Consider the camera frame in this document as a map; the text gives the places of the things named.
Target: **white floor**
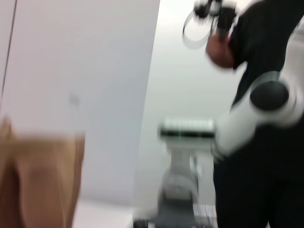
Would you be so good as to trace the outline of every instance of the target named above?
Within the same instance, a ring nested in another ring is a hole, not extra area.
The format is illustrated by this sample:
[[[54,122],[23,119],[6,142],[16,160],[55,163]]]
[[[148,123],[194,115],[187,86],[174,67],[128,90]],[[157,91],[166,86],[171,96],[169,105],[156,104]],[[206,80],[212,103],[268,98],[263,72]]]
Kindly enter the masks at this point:
[[[129,228],[132,209],[80,200],[73,228]]]

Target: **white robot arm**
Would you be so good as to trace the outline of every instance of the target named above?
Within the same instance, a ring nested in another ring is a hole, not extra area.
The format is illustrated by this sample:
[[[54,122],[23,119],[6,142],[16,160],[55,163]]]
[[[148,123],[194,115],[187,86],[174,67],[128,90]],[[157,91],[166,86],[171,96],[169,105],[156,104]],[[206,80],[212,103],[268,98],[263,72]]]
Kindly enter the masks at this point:
[[[304,111],[302,91],[280,72],[267,72],[255,80],[244,97],[219,119],[164,121],[160,137],[172,151],[211,151],[218,159],[248,143],[264,124],[288,127]]]

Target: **hand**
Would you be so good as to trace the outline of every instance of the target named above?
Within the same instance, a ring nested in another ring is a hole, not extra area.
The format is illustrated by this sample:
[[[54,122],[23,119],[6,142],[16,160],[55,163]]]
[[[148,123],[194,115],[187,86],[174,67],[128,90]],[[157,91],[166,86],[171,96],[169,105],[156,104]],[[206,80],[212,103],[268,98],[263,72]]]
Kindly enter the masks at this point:
[[[206,52],[213,63],[222,68],[233,68],[234,58],[228,46],[230,38],[227,37],[221,41],[220,31],[217,30],[208,38]]]

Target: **black shirt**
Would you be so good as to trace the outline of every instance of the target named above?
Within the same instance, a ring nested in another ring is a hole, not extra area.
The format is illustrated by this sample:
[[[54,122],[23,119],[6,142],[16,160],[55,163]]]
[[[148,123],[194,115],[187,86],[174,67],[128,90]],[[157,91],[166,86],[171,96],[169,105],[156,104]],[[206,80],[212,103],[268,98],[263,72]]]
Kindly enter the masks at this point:
[[[287,43],[304,15],[304,0],[263,0],[239,17],[231,38],[235,69],[247,62],[234,100],[238,102],[253,81],[268,71],[281,71]]]

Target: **white surface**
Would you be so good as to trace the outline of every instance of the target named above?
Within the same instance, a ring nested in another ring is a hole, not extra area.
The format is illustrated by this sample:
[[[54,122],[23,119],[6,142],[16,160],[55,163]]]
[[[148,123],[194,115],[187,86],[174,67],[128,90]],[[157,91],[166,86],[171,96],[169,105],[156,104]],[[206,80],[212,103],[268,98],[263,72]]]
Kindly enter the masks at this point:
[[[289,39],[286,51],[286,60],[282,73],[285,76],[292,77],[304,88],[304,35],[294,33]]]
[[[86,130],[85,197],[130,202],[158,8],[18,1],[1,115],[21,133]]]
[[[249,2],[239,1],[238,7],[244,8]],[[215,67],[205,56],[205,46],[191,50],[183,44],[182,27],[193,3],[191,0],[160,3],[135,179],[134,204],[138,207],[156,206],[162,176],[170,162],[157,138],[158,124],[166,117],[218,117],[230,108],[243,73],[241,68],[233,74]],[[186,33],[198,40],[209,29],[210,22],[197,25],[192,21]],[[203,169],[200,203],[214,205],[212,157],[200,156],[199,164]]]
[[[132,209],[80,200],[73,228],[131,228]]]
[[[0,0],[0,98],[9,49],[15,0]]]

